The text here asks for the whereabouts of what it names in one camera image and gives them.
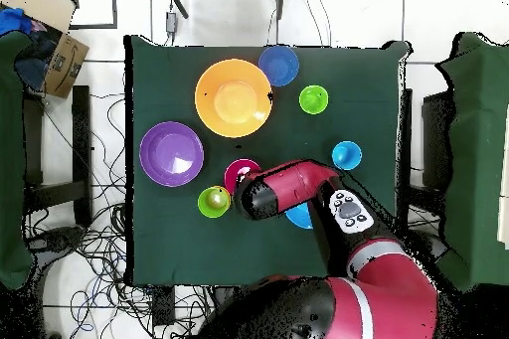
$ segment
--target blue bowl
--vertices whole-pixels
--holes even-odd
[[[340,169],[349,171],[361,163],[362,151],[357,143],[339,142],[332,150],[332,161]]]
[[[299,228],[303,228],[304,230],[313,229],[309,210],[307,209],[307,202],[301,203],[294,208],[288,209],[284,214]]]
[[[289,47],[269,47],[258,60],[258,67],[273,86],[288,85],[298,73],[298,57]]]

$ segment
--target dark green tablecloth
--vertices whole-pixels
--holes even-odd
[[[444,229],[454,252],[447,252],[438,266],[461,289],[509,284],[509,251],[497,242],[509,47],[486,43],[474,33],[457,39],[452,58],[440,65],[451,79],[456,105]]]
[[[399,62],[409,51],[395,42],[386,50],[294,48],[300,61],[296,79],[273,88],[273,108],[256,133],[221,137],[198,117],[194,90],[213,63],[237,58],[257,64],[263,48],[166,48],[131,38],[133,49],[134,272],[135,284],[246,284],[273,273],[324,275],[313,232],[285,216],[248,221],[231,208],[220,219],[200,214],[202,190],[223,185],[227,166],[251,158],[262,168],[296,158],[331,164],[341,140],[363,150],[353,171],[391,213],[395,212]],[[307,85],[322,85],[329,105],[319,115],[298,104]],[[165,188],[143,172],[139,143],[154,124],[173,120],[193,128],[202,140],[205,163],[196,179]]]
[[[10,289],[26,280],[32,257],[22,239],[24,176],[23,84],[16,56],[32,41],[21,32],[0,36],[0,282]]]

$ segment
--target orange bowl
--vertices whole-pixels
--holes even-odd
[[[272,108],[266,75],[243,60],[224,60],[210,66],[198,80],[195,104],[203,123],[224,137],[243,137],[257,131]]]

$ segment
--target blue cloth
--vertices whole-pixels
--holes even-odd
[[[23,9],[0,11],[0,35],[11,31],[21,31],[27,35],[32,31],[32,22],[23,14]]]

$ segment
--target bowl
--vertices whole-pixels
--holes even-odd
[[[259,68],[273,86],[288,85],[298,73],[298,57],[289,47],[269,47],[258,60]]]
[[[139,161],[146,175],[165,187],[193,180],[203,166],[203,146],[187,125],[166,121],[150,128],[139,145]]]
[[[322,86],[310,85],[304,88],[298,98],[300,107],[311,115],[319,114],[329,103],[329,94]]]
[[[195,105],[203,123],[224,137],[244,137],[257,131],[272,108],[266,75],[243,60],[210,66],[195,90]]]
[[[353,141],[339,142],[332,150],[332,162],[340,169],[349,171],[361,163],[362,151]]]
[[[304,230],[313,229],[311,216],[309,215],[309,210],[307,208],[307,202],[288,209],[284,214],[299,228],[303,228]]]
[[[237,179],[249,171],[259,171],[259,165],[250,159],[237,159],[232,162],[225,171],[225,188],[230,194],[234,194]]]
[[[205,189],[198,197],[198,209],[207,218],[221,217],[232,204],[228,190],[221,186]]]

